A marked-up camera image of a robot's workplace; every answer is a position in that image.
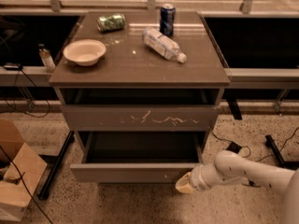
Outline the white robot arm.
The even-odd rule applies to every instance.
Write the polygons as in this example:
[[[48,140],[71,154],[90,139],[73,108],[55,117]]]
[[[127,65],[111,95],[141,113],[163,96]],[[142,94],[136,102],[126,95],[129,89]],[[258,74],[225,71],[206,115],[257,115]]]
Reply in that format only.
[[[283,197],[280,224],[299,224],[299,170],[249,161],[232,151],[222,150],[212,163],[195,166],[177,181],[176,190],[192,194],[245,180]]]

